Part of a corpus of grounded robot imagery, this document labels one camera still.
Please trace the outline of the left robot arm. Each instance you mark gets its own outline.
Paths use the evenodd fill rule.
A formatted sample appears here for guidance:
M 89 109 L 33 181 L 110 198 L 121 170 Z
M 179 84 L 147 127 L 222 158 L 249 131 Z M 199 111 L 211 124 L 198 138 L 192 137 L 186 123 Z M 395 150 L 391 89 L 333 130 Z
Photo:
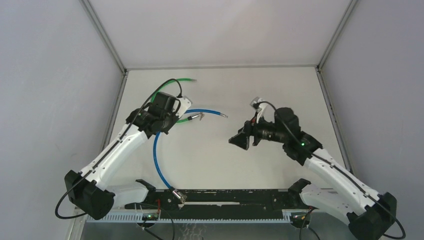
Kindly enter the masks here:
M 133 110 L 115 139 L 88 165 L 64 177 L 65 197 L 94 220 L 104 218 L 113 208 L 138 203 L 149 209 L 157 196 L 138 181 L 110 185 L 129 156 L 158 133 L 168 134 L 193 102 L 186 96 L 158 92 L 153 102 Z

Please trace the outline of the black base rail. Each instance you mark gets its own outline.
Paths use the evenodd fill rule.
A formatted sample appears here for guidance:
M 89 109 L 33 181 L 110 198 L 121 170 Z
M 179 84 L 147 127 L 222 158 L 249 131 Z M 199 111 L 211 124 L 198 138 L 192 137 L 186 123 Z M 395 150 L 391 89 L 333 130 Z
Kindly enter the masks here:
M 185 203 L 170 190 L 156 190 L 126 210 L 164 211 L 173 220 L 282 220 L 284 212 L 307 212 L 310 206 L 287 189 L 184 189 Z

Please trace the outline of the blue lock keys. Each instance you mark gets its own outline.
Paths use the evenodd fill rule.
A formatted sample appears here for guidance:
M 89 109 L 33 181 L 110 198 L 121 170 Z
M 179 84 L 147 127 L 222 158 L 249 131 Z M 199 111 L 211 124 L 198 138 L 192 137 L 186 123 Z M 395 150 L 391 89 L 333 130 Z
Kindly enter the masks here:
M 185 194 L 183 194 L 183 195 L 181 195 L 181 196 L 179 197 L 179 200 L 180 200 L 180 202 L 181 202 L 182 204 L 184 204 L 184 203 L 186 202 L 186 200 L 187 200 L 187 196 L 186 196 Z

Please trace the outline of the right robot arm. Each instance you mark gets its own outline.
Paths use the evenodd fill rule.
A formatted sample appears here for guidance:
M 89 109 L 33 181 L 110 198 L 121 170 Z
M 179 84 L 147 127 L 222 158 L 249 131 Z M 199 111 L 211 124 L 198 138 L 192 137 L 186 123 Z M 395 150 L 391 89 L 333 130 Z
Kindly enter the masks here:
M 254 146 L 262 140 L 281 143 L 290 159 L 335 190 L 324 192 L 301 178 L 289 188 L 289 203 L 293 207 L 308 205 L 325 211 L 346 224 L 358 240 L 378 240 L 385 235 L 396 218 L 397 200 L 391 193 L 379 193 L 338 164 L 318 140 L 301 130 L 299 118 L 291 108 L 275 109 L 274 121 L 266 121 L 265 108 L 254 107 L 254 117 L 228 142 L 244 150 L 248 150 L 251 137 Z

